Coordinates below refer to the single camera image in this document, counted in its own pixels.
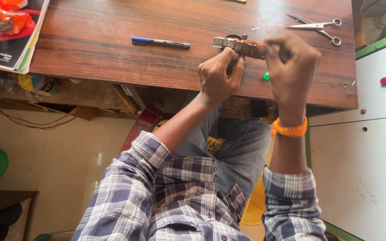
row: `scissor blade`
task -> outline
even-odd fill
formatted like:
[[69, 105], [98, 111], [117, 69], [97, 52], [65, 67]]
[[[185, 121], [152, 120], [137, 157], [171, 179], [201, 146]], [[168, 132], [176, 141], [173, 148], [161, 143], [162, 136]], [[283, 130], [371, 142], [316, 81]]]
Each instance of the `scissor blade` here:
[[299, 16], [299, 15], [297, 15], [297, 14], [294, 14], [294, 13], [292, 13], [292, 12], [290, 12], [290, 11], [288, 11], [290, 14], [292, 14], [293, 16], [295, 16], [296, 18], [298, 18], [300, 21], [302, 21], [302, 22], [304, 22], [304, 23], [306, 23], [306, 24], [314, 24], [314, 22], [313, 21], [310, 21], [310, 20], [308, 20], [308, 19], [305, 19], [305, 18], [303, 18], [303, 17], [301, 17], [301, 16]]
[[293, 26], [288, 26], [287, 28], [322, 29], [324, 28], [324, 25], [323, 24], [293, 25]]

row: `checkered shirt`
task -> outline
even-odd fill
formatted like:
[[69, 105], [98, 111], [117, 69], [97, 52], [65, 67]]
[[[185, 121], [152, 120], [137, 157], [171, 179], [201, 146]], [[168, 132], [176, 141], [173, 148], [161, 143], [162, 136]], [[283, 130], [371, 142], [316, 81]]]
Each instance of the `checkered shirt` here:
[[[245, 206], [239, 186], [235, 184], [229, 194], [223, 195], [212, 182], [212, 167], [211, 158], [173, 158], [153, 134], [141, 132], [131, 149], [113, 159], [103, 173], [72, 241], [250, 241], [237, 225]], [[283, 176], [265, 169], [265, 178]], [[300, 240], [294, 237], [302, 234], [301, 240], [324, 240], [325, 228], [317, 219], [313, 176], [310, 171], [300, 179], [294, 176], [285, 179], [284, 185], [287, 195], [296, 195], [296, 204], [291, 198], [279, 196], [286, 196], [284, 186], [281, 193], [283, 180], [264, 181], [269, 187], [265, 221], [271, 234], [268, 240]], [[303, 183], [313, 185], [305, 190]], [[287, 235], [292, 239], [280, 239]], [[310, 235], [316, 239], [304, 239]]]

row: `hand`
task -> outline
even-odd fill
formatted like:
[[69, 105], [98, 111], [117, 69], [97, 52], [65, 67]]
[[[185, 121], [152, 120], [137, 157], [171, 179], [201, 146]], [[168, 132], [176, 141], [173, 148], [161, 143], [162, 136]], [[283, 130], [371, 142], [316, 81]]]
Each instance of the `hand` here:
[[[279, 52], [272, 45], [279, 45]], [[281, 125], [302, 124], [321, 53], [289, 33], [263, 39], [257, 46], [269, 68], [272, 94], [280, 107]]]
[[[236, 61], [230, 75], [228, 65]], [[244, 74], [245, 58], [231, 48], [199, 65], [200, 93], [198, 97], [208, 106], [217, 106], [239, 89]]]

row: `magazine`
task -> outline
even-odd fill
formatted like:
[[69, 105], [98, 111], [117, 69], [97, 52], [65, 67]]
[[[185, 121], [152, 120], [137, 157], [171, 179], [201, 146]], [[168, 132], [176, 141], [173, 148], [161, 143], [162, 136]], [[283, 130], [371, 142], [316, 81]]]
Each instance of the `magazine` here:
[[35, 44], [40, 34], [44, 15], [50, 0], [28, 0], [26, 10], [32, 17], [31, 24], [19, 34], [10, 36], [0, 33], [0, 69], [27, 73]]

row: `permanent marker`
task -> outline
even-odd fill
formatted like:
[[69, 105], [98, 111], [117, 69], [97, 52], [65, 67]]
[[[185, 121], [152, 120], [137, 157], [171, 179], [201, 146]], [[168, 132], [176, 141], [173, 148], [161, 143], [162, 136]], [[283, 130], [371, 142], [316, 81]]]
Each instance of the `permanent marker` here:
[[157, 44], [157, 45], [187, 48], [187, 49], [190, 48], [190, 44], [188, 44], [188, 43], [177, 43], [177, 42], [166, 41], [166, 40], [149, 39], [149, 38], [141, 38], [141, 37], [134, 37], [134, 36], [132, 36], [132, 43], [135, 43], [135, 44]]

